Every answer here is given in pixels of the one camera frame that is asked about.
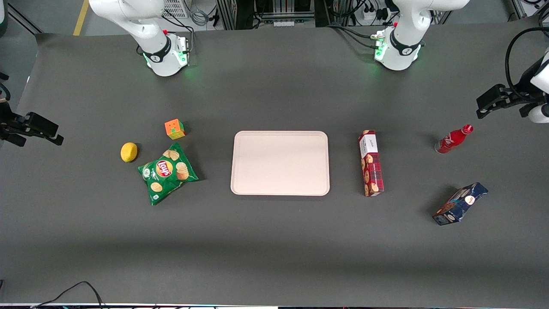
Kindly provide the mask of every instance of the yellow floor line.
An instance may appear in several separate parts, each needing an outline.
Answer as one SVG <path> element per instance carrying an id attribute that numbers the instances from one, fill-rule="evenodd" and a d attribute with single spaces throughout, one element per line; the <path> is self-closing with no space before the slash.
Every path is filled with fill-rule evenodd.
<path id="1" fill-rule="evenodd" d="M 84 25 L 84 19 L 86 19 L 86 13 L 88 13 L 89 2 L 84 0 L 82 3 L 82 8 L 80 9 L 80 14 L 78 15 L 78 20 L 76 21 L 76 26 L 74 27 L 74 32 L 72 35 L 80 35 L 82 31 L 82 26 Z"/>

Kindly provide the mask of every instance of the rubik's cube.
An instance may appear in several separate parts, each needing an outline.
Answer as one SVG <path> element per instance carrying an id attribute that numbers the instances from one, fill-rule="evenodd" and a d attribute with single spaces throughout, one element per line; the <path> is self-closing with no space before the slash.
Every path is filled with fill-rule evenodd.
<path id="1" fill-rule="evenodd" d="M 173 140 L 185 136 L 185 128 L 179 119 L 166 122 L 164 127 L 166 128 L 166 134 Z"/>

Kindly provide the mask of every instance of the coca-cola bottle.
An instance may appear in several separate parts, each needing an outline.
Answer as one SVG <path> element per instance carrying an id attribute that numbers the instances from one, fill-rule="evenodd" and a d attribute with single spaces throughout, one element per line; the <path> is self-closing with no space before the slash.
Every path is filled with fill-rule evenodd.
<path id="1" fill-rule="evenodd" d="M 448 153 L 452 148 L 463 143 L 471 132 L 473 132 L 473 126 L 466 124 L 461 129 L 450 132 L 445 138 L 436 143 L 435 150 L 441 154 Z"/>

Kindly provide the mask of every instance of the lemon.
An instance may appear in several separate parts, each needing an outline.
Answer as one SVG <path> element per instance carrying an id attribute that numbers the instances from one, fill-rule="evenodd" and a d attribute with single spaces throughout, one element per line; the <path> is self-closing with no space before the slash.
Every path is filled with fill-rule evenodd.
<path id="1" fill-rule="evenodd" d="M 137 157 L 137 145 L 134 143 L 125 143 L 120 150 L 120 157 L 124 162 L 132 162 Z"/>

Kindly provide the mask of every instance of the chip bag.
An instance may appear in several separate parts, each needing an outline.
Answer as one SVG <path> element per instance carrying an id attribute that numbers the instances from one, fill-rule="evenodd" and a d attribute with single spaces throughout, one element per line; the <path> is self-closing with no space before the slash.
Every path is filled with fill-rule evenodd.
<path id="1" fill-rule="evenodd" d="M 137 168 L 149 190 L 150 204 L 156 205 L 183 183 L 197 181 L 189 160 L 178 143 L 171 145 L 160 159 Z"/>

